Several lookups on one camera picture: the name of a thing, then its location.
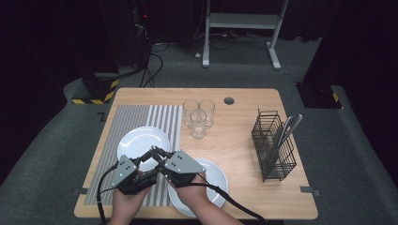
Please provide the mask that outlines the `dark equipment rack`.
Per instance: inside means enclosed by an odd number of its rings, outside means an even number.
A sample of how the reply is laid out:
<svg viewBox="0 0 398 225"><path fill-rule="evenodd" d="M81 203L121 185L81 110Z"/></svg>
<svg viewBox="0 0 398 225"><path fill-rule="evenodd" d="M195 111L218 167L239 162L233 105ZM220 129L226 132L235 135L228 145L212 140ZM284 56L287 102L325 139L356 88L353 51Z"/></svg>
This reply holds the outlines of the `dark equipment rack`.
<svg viewBox="0 0 398 225"><path fill-rule="evenodd" d="M145 0L99 0L112 52L119 68L140 68L149 38Z"/></svg>

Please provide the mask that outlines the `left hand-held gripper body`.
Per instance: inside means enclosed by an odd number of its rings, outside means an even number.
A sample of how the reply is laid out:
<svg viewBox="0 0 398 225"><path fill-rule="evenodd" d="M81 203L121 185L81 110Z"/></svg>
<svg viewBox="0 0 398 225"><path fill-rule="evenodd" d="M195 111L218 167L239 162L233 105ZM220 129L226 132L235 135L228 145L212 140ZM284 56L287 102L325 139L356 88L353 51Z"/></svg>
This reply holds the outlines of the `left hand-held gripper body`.
<svg viewBox="0 0 398 225"><path fill-rule="evenodd" d="M119 189L125 195L136 195L142 190L155 185L158 172L153 169L139 174L141 162L140 157L129 158L126 155L122 155L116 163L111 186Z"/></svg>

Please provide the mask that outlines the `person's right hand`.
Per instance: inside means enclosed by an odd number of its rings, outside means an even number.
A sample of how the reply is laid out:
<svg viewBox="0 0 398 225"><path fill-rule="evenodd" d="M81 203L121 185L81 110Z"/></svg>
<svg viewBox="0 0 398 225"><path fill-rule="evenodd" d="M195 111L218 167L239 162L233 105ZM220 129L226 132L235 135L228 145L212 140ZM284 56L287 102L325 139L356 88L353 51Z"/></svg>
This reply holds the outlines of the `person's right hand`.
<svg viewBox="0 0 398 225"><path fill-rule="evenodd" d="M209 203L207 197L207 188L203 187L206 182L206 175L198 173L192 180L195 186L174 187L178 198L187 205L191 210L195 210L200 206Z"/></svg>

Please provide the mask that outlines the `black wire cutlery rack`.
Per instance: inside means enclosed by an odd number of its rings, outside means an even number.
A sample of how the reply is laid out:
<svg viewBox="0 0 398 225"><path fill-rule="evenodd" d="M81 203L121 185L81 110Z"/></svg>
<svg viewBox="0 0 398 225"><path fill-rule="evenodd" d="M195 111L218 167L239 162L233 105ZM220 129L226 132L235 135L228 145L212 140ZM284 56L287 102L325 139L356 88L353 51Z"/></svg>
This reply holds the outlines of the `black wire cutlery rack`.
<svg viewBox="0 0 398 225"><path fill-rule="evenodd" d="M265 171L269 159L270 149L272 148L278 127L280 125L283 125L285 122L281 120L277 111L260 112L260 124L256 124L256 122L254 123L252 129L252 138L263 181L269 179L284 180L284 178L297 165L296 159L293 154L293 143L289 135L287 140L284 141L283 144L279 147L279 150L277 151L278 157L275 166L269 177L266 177Z"/></svg>

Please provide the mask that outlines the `silver cutlery piece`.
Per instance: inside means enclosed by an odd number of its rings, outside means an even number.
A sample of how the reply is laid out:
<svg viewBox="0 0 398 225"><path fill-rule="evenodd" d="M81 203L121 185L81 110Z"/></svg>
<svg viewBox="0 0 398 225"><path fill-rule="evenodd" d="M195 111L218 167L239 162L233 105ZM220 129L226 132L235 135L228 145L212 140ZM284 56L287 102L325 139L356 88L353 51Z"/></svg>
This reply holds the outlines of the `silver cutlery piece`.
<svg viewBox="0 0 398 225"><path fill-rule="evenodd" d="M285 123L278 127L276 136L273 141L272 148L270 149L270 152L269 152L269 159L268 159L267 167L266 167L266 171L265 171L266 177L269 177L269 175L271 174L271 172L275 166L275 163L276 163L276 160L278 157L277 151L279 150L279 146L280 146L282 137L285 134L286 130L289 128L290 124L292 123L292 120L293 120L293 117L289 116L287 118L287 120L285 121Z"/></svg>
<svg viewBox="0 0 398 225"><path fill-rule="evenodd" d="M290 134L293 133L293 131L297 128L299 123L301 122L303 116L301 114L298 114L296 117L294 116L289 116L287 120L285 121L282 129L282 135L278 140L277 146L280 147L284 141L287 140Z"/></svg>

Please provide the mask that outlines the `white round plate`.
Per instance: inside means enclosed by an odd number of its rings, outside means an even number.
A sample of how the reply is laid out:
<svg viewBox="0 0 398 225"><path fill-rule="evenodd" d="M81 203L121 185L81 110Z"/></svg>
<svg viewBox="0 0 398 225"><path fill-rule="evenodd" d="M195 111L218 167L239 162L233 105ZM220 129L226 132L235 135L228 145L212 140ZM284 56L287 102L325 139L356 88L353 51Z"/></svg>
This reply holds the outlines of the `white round plate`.
<svg viewBox="0 0 398 225"><path fill-rule="evenodd" d="M157 146L164 151L170 150L170 141L167 135L157 127L138 127L127 133L117 147L117 158L141 157L152 146Z"/></svg>
<svg viewBox="0 0 398 225"><path fill-rule="evenodd" d="M206 180L210 185L214 185L221 190L228 192L229 186L227 177L223 170L216 163L204 158L197 158L196 161L207 169ZM168 186L168 195L171 204L177 211L187 217L195 218L195 214L178 198L176 191L171 185ZM207 188L207 197L218 207L222 207L225 203L224 197L209 187Z"/></svg>

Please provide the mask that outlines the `clear drinking glass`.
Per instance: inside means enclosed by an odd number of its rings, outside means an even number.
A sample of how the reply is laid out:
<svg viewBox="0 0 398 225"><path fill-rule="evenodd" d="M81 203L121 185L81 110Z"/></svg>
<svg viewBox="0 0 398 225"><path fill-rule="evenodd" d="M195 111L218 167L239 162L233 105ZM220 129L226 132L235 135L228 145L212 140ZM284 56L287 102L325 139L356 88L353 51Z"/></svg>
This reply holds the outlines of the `clear drinking glass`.
<svg viewBox="0 0 398 225"><path fill-rule="evenodd" d="M207 115L198 109L191 113L191 135L195 139L202 139L206 135Z"/></svg>
<svg viewBox="0 0 398 225"><path fill-rule="evenodd" d="M213 115L215 111L215 103L212 100L205 99L199 103L199 107L207 115L206 127L211 128L213 125Z"/></svg>
<svg viewBox="0 0 398 225"><path fill-rule="evenodd" d="M191 125L191 114L199 107L199 103L194 99L188 99L183 103L184 122L187 127Z"/></svg>

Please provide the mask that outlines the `black stand base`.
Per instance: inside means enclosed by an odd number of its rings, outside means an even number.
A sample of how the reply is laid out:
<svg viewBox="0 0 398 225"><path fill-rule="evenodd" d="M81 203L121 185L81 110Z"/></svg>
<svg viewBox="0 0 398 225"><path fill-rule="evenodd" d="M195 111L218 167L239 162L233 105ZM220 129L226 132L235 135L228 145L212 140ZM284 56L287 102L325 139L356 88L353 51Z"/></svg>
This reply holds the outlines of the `black stand base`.
<svg viewBox="0 0 398 225"><path fill-rule="evenodd" d="M296 87L305 108L341 109L342 104L337 94L330 88L318 88L297 82Z"/></svg>

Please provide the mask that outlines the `grey striped placemat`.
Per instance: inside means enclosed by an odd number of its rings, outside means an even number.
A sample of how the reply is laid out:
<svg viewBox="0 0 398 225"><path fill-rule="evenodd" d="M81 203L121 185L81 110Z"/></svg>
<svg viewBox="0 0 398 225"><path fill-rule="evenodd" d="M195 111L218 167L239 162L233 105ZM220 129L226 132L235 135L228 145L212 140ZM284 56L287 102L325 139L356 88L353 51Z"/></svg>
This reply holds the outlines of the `grey striped placemat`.
<svg viewBox="0 0 398 225"><path fill-rule="evenodd" d="M181 130L182 106L178 105L120 105L115 110L115 116L108 124L107 134L104 136L102 146L98 145L100 153L96 151L95 158L92 160L95 172L90 175L91 182L84 197L84 205L97 205L97 187L100 178L104 173L115 165L120 155L137 158L143 155L152 145L173 152L179 149L180 130ZM136 153L131 147L126 151L118 150L121 141L126 134L135 128L154 127L162 130L169 141L169 147L160 146L151 142L148 147L140 147ZM168 194L168 185L164 178L158 176L158 183L151 189L145 198L144 206L170 206L171 201Z"/></svg>

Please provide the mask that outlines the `person's left hand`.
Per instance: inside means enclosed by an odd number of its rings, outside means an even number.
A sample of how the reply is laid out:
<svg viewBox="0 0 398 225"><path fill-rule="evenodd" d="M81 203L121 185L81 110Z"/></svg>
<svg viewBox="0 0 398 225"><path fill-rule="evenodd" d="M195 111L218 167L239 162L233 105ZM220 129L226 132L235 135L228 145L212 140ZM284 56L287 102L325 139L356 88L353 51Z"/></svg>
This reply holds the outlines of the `person's left hand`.
<svg viewBox="0 0 398 225"><path fill-rule="evenodd" d="M111 218L134 218L142 204L150 187L140 191L136 195L125 195L119 189L113 193L113 211Z"/></svg>

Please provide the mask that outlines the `white metal stand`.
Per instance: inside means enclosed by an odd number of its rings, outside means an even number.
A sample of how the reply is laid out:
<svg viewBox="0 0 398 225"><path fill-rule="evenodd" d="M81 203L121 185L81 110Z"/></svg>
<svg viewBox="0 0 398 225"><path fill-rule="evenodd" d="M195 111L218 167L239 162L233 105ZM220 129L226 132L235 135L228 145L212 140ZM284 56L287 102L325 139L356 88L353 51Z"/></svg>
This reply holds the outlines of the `white metal stand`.
<svg viewBox="0 0 398 225"><path fill-rule="evenodd" d="M214 13L211 11L211 0L207 0L205 42L202 55L202 67L208 68L210 65L210 45L209 36L211 28L240 28L240 29L260 29L272 30L271 41L266 43L268 54L275 70L281 70L282 66L275 51L275 45L283 24L284 15L289 0L283 0L278 14L237 14L237 13Z"/></svg>

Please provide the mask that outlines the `yellow black striped base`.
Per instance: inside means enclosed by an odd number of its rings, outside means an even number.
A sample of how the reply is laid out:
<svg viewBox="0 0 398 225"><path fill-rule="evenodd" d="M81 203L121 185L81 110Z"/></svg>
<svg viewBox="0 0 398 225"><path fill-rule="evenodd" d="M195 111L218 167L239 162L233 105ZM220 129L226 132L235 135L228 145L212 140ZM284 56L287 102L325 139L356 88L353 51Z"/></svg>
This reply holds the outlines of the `yellow black striped base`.
<svg viewBox="0 0 398 225"><path fill-rule="evenodd" d="M104 104L108 103L115 93L120 76L116 73L92 73L84 75L72 102L75 104Z"/></svg>

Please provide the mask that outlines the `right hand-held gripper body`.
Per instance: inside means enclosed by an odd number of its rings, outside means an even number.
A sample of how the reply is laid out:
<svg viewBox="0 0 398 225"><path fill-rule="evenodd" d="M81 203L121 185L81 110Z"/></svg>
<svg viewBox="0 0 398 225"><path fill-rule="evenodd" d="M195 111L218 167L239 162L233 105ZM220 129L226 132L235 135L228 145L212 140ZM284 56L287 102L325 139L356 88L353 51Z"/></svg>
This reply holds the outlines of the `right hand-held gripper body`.
<svg viewBox="0 0 398 225"><path fill-rule="evenodd" d="M188 186L198 173L207 169L183 150L177 150L164 162L163 175L176 187Z"/></svg>

